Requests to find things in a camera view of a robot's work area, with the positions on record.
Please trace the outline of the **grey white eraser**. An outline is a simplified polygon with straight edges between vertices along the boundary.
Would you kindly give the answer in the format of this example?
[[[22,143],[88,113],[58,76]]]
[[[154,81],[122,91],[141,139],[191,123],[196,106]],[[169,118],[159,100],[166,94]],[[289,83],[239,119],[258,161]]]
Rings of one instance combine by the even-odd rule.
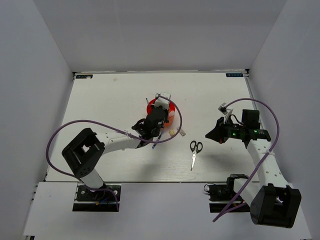
[[[184,137],[186,135],[185,131],[182,128],[177,127],[176,130],[181,136]]]

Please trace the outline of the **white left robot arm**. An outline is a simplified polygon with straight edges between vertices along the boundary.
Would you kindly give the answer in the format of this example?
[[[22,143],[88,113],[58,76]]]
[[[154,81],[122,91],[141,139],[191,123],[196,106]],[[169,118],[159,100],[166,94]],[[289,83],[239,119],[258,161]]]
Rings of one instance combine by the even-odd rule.
[[[140,119],[129,130],[139,139],[118,132],[96,133],[91,128],[83,129],[63,150],[62,156],[74,176],[87,185],[88,193],[99,200],[105,196],[106,187],[95,169],[102,155],[125,149],[139,149],[160,135],[168,121],[169,111],[163,107],[152,107],[146,118]]]

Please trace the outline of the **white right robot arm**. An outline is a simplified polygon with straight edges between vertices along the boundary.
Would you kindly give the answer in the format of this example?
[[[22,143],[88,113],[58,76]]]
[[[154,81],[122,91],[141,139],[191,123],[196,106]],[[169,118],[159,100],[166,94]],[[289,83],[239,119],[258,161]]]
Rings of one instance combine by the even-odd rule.
[[[250,181],[249,176],[231,174],[226,184],[208,184],[204,191],[210,201],[244,201],[250,210],[255,225],[292,228],[301,203],[301,193],[291,188],[283,177],[276,158],[270,150],[271,137],[267,130],[261,129],[258,110],[244,109],[241,121],[232,121],[232,109],[222,108],[213,130],[206,134],[220,144],[228,139],[241,140],[254,163],[254,175],[258,182]]]

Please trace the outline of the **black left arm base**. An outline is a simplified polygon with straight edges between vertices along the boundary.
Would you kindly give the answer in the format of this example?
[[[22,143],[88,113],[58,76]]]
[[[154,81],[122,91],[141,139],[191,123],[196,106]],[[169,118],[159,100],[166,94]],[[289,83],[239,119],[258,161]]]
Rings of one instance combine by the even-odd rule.
[[[118,212],[120,209],[120,183],[106,184],[110,191],[91,191],[84,185],[78,185],[75,192],[73,212]]]

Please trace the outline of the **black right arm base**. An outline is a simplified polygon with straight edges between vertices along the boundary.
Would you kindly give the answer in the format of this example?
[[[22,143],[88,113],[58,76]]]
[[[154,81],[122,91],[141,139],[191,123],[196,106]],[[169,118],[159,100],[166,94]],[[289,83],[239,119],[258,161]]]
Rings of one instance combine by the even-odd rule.
[[[236,195],[233,189],[236,179],[246,180],[247,178],[245,174],[231,174],[225,183],[205,184],[203,190],[209,196],[210,213],[219,213]]]

